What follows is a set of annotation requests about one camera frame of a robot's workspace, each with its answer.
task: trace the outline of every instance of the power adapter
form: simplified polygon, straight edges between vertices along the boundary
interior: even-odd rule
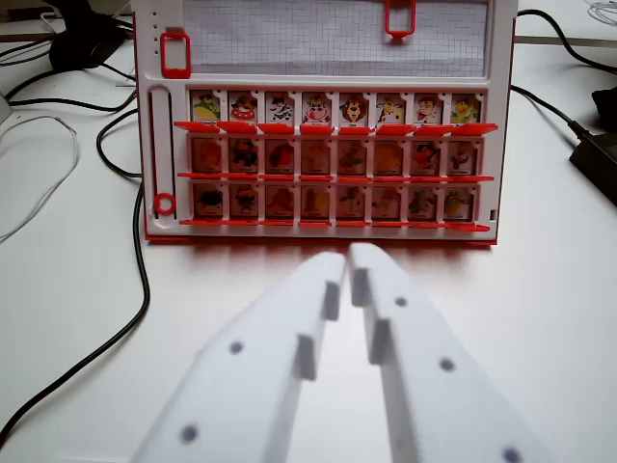
[[[617,205],[617,133],[591,135],[576,122],[569,126],[580,140],[570,162]]]

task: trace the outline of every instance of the grid paper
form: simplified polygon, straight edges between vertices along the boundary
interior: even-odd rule
[[[184,28],[193,72],[480,77],[487,10],[418,1],[416,31],[398,44],[383,0],[184,0]],[[390,27],[406,29],[409,14],[391,11]]]

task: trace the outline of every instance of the red plastic ledge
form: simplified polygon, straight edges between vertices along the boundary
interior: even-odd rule
[[[193,133],[219,133],[221,131],[221,129],[216,125],[208,125],[206,123],[178,122],[174,123],[174,125]]]

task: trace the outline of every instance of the guess who game board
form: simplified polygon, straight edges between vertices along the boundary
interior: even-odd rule
[[[512,0],[133,0],[148,238],[496,243]]]

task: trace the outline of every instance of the table surface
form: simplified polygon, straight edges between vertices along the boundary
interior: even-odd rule
[[[617,64],[611,49],[579,51]],[[130,68],[130,60],[128,45],[109,63]],[[45,60],[5,68],[0,91],[44,69]],[[111,105],[130,93],[116,80],[106,69],[71,72],[16,99],[53,95]],[[553,45],[517,45],[513,83],[583,124],[595,119],[589,94],[616,85],[613,75],[579,66]],[[131,241],[137,184],[107,170],[94,146],[114,116],[48,105],[16,111],[9,123],[40,114],[76,129],[81,160],[36,219],[0,245],[1,423],[142,302]],[[617,209],[568,162],[576,139],[557,117],[512,95],[508,125],[497,246],[384,246],[424,286],[555,461],[612,462]],[[131,119],[104,148],[124,168],[139,170]],[[68,167],[71,141],[53,122],[32,123],[6,137],[0,156],[4,229]],[[152,287],[145,321],[27,416],[0,462],[127,461],[196,351],[259,293],[325,250],[345,247],[145,244]],[[318,376],[303,388],[287,461],[389,461],[379,370],[366,360],[362,314],[347,296],[340,320],[327,327]]]
[[[588,8],[584,0],[519,0],[519,10],[537,9],[550,14],[569,39],[616,41],[617,45],[617,28],[589,16]],[[557,37],[552,27],[537,16],[519,18],[516,35],[526,38]]]

